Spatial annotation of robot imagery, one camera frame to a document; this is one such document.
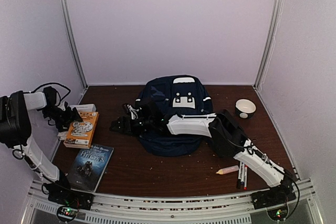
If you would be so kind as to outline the orange comic paperback book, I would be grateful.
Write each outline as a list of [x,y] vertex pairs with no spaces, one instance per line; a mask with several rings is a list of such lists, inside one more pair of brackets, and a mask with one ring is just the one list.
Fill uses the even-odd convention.
[[80,112],[82,121],[73,121],[69,127],[64,146],[89,149],[98,123],[98,112]]

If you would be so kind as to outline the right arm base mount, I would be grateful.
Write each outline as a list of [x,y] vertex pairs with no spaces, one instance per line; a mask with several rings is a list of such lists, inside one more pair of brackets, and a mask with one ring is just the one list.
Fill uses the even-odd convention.
[[299,200],[300,191],[296,195],[292,183],[251,194],[254,209],[266,208],[268,217],[276,222],[288,220],[297,210]]

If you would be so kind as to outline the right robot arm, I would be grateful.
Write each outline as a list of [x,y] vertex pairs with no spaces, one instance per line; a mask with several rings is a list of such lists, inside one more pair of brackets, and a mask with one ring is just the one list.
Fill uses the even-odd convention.
[[279,204],[299,196],[294,192],[298,186],[292,173],[258,149],[227,110],[211,114],[163,114],[153,101],[136,107],[124,104],[123,108],[127,115],[112,121],[110,131],[138,137],[149,153],[166,157],[190,154],[206,138],[219,157],[232,157],[244,163],[266,182],[269,190],[255,193],[255,198],[262,196]]

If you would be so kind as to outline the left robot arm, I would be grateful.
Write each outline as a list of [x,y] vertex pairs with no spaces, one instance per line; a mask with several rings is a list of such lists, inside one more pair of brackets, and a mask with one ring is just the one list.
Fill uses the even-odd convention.
[[54,121],[59,132],[69,130],[72,122],[82,122],[76,108],[71,108],[53,87],[54,82],[40,85],[34,91],[22,90],[1,97],[1,143],[12,150],[18,160],[25,160],[42,179],[55,184],[56,198],[71,205],[76,197],[66,175],[40,149],[32,134],[29,111],[36,110]]

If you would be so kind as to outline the navy blue student backpack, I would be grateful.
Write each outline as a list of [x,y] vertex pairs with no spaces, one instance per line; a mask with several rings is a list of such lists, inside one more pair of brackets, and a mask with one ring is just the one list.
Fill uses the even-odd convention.
[[[210,95],[200,80],[194,76],[179,75],[159,77],[149,81],[135,100],[139,109],[151,102],[162,116],[203,115],[213,113]],[[176,157],[196,151],[204,139],[201,135],[172,135],[146,130],[138,137],[147,152],[156,156]]]

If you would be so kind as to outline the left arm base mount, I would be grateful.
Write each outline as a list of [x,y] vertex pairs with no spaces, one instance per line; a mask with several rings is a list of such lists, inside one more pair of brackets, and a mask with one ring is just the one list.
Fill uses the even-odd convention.
[[71,189],[67,181],[43,183],[41,189],[49,201],[59,204],[56,217],[61,223],[74,221],[79,210],[91,209],[94,195]]

